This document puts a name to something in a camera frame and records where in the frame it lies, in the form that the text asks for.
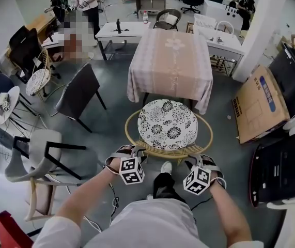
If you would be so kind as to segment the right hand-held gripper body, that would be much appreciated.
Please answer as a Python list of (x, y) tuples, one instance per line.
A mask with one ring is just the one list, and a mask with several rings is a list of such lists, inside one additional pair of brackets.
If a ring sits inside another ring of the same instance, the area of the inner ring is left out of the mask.
[(190, 171), (183, 180), (185, 191), (199, 196), (215, 182), (226, 189), (224, 175), (213, 158), (205, 154), (192, 154), (189, 158), (194, 159), (194, 163), (189, 160), (184, 161)]

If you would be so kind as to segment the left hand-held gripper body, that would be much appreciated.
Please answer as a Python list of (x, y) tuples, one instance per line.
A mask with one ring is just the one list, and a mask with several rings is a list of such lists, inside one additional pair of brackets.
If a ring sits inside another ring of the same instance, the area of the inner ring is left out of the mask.
[(142, 163), (133, 157), (134, 146), (136, 145), (121, 146), (104, 163), (104, 167), (111, 173), (119, 175), (125, 185), (142, 183), (145, 177)]

